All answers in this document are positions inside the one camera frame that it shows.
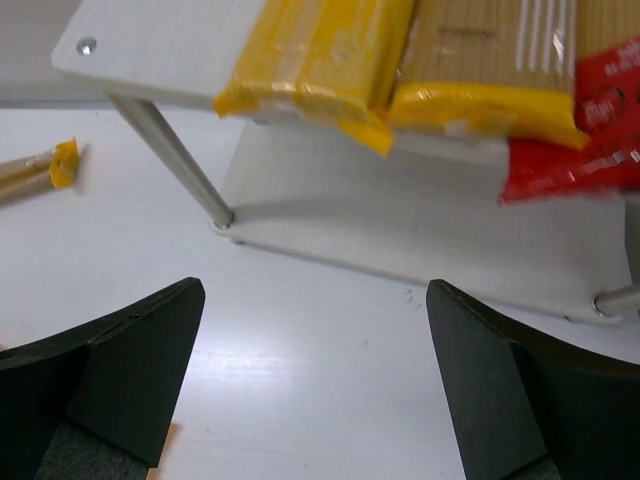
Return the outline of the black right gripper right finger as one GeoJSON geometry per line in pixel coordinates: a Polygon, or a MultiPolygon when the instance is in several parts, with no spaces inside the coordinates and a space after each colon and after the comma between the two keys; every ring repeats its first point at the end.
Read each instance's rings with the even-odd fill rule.
{"type": "Polygon", "coordinates": [[[636,479],[639,367],[512,319],[444,280],[429,325],[468,479],[636,479]]]}

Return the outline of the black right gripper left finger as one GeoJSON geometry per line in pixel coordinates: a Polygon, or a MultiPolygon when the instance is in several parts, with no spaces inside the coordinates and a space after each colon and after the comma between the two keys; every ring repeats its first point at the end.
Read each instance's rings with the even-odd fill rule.
{"type": "Polygon", "coordinates": [[[4,479],[144,479],[161,459],[205,304],[185,278],[1,353],[4,479]]]}

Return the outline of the yellow pasta bag with barcode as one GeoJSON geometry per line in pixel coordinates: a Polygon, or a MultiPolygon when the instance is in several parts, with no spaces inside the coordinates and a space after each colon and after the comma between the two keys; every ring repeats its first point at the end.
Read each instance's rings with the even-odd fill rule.
{"type": "Polygon", "coordinates": [[[414,10],[409,0],[267,1],[213,108],[220,117],[292,113],[385,157],[414,10]]]}

